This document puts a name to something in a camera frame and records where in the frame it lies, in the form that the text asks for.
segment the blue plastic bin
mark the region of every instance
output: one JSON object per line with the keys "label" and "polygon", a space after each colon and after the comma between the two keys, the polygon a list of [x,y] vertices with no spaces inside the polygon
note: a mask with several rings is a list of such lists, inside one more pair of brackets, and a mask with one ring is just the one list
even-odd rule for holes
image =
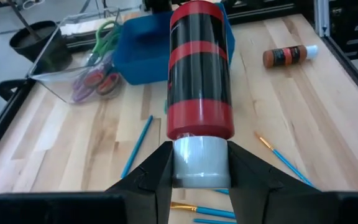
{"label": "blue plastic bin", "polygon": [[[234,36],[222,4],[229,64],[233,57]],[[132,85],[168,79],[170,19],[173,12],[164,12],[128,20],[113,54],[114,66]]]}

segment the wooden tabletop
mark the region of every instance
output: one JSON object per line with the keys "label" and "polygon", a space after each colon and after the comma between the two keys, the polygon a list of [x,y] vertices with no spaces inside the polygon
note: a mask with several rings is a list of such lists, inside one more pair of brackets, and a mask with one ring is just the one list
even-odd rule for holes
{"label": "wooden tabletop", "polygon": [[[233,27],[231,65],[236,134],[231,139],[295,177],[254,137],[259,132],[321,190],[358,190],[358,87],[301,15]],[[318,45],[316,59],[264,69],[262,52]],[[120,179],[149,115],[134,165],[167,141],[167,83],[132,86],[109,101],[68,105],[34,86],[0,142],[0,193],[104,190]],[[211,190],[175,189],[172,200],[232,210]],[[190,223],[172,211],[170,223]]]}

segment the white bottle cap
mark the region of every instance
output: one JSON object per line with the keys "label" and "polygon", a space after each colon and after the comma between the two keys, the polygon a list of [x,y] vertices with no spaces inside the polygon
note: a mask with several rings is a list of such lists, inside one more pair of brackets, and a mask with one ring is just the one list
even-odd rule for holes
{"label": "white bottle cap", "polygon": [[184,137],[173,143],[173,187],[230,188],[227,141]]}
{"label": "white bottle cap", "polygon": [[318,47],[317,45],[306,46],[307,56],[306,59],[313,59],[317,57]]}

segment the black bucket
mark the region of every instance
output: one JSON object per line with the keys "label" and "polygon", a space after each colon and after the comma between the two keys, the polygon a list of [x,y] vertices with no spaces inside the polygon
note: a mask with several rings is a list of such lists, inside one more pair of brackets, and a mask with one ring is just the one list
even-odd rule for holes
{"label": "black bucket", "polygon": [[[9,45],[18,54],[23,55],[31,62],[35,62],[57,28],[57,24],[54,21],[42,21],[30,26],[41,38],[40,40],[36,40],[30,35],[30,32],[24,28],[11,38]],[[71,53],[69,53],[67,49],[65,40],[62,37],[62,32],[58,30],[37,63],[37,70],[39,71],[38,73],[62,71],[71,64],[71,61]]]}

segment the paint bottle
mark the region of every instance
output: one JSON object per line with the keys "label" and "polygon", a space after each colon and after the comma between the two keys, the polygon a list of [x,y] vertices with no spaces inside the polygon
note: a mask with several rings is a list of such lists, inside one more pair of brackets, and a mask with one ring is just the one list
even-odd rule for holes
{"label": "paint bottle", "polygon": [[234,135],[224,17],[190,1],[170,21],[167,136],[173,186],[229,188],[227,139]]}
{"label": "paint bottle", "polygon": [[293,65],[301,63],[306,59],[313,59],[317,56],[317,45],[311,46],[294,46],[282,49],[266,50],[263,55],[264,65],[266,68]]}

